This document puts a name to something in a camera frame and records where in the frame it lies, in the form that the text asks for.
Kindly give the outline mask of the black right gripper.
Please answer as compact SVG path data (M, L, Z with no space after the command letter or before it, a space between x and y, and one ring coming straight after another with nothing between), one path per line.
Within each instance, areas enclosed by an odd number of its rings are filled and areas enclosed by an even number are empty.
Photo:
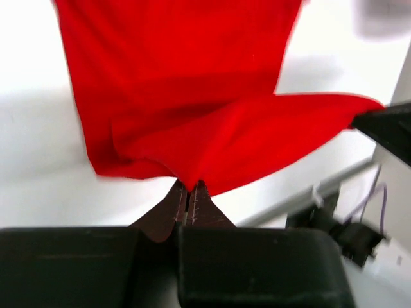
M410 102L357 115L351 125L410 166Z

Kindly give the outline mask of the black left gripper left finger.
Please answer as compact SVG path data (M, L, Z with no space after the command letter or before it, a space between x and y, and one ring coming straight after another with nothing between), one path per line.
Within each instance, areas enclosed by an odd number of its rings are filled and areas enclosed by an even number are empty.
M2 307L178 307L173 231L188 194L175 182L127 227L1 230Z

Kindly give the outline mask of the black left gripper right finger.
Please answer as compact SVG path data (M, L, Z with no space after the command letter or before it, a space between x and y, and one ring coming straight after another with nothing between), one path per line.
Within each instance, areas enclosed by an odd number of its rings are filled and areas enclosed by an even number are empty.
M354 307L337 244L314 229L203 225L211 204L204 182L190 194L193 212L178 229L182 307Z

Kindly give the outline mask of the red t shirt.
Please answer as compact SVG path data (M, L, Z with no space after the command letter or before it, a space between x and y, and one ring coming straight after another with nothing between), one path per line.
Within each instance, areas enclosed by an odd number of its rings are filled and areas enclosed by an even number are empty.
M174 176L212 195L321 147L352 94L276 94L300 1L57 1L87 155L100 176Z

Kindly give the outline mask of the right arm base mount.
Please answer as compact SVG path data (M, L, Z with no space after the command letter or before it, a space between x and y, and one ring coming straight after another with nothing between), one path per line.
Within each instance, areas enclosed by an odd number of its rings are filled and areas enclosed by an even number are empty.
M364 267L366 261L376 257L374 249L387 237L375 228L353 222L339 222L333 217L339 193L326 195L323 206L312 203L307 208L287 215L287 228L312 228L327 233L339 245L342 255L357 266Z

